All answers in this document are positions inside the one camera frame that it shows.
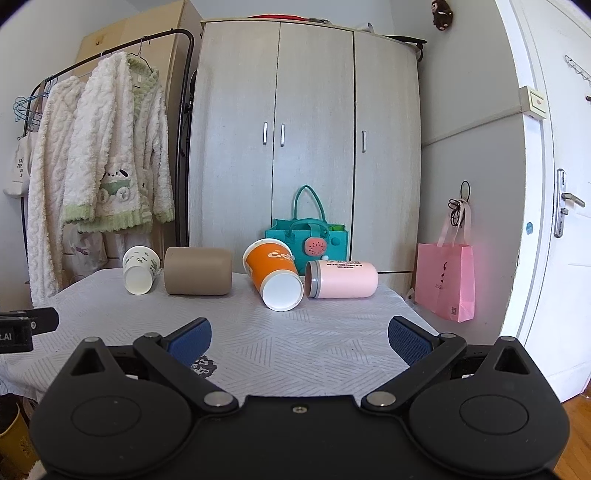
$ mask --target door lock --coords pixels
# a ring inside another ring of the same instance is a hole
[[[566,173],[562,168],[559,168],[556,171],[556,211],[554,215],[556,218],[556,222],[554,224],[554,236],[556,238],[561,238],[562,234],[564,233],[564,220],[569,214],[569,209],[566,208],[566,201],[569,200],[571,202],[575,202],[580,207],[585,207],[584,201],[572,193],[565,192],[565,190]]]

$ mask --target metal screw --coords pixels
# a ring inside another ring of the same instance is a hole
[[[389,407],[396,402],[396,397],[390,392],[371,392],[366,399],[374,407]]]
[[[210,392],[203,397],[203,401],[210,407],[227,407],[233,400],[233,396],[222,391]]]

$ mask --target patterned tablecloth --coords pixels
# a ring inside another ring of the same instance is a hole
[[[379,286],[371,298],[304,300],[290,312],[265,307],[250,279],[233,274],[223,297],[170,296],[164,277],[142,296],[129,294],[122,270],[102,270],[49,302],[55,332],[34,337],[34,350],[0,355],[0,394],[40,398],[74,348],[88,336],[129,345],[145,332],[167,335],[197,317],[212,325],[212,344],[195,371],[243,402],[247,394],[312,396],[368,391],[407,368],[390,348],[388,323],[401,315],[435,333],[404,300]]]

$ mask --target orange paper cup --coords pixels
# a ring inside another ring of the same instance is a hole
[[[304,285],[291,250],[282,241],[264,238],[254,242],[244,252],[242,263],[271,310],[287,312],[301,302]]]

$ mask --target beige cup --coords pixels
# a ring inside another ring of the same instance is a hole
[[[232,252],[170,247],[164,256],[164,285],[171,295],[225,295],[232,289]]]

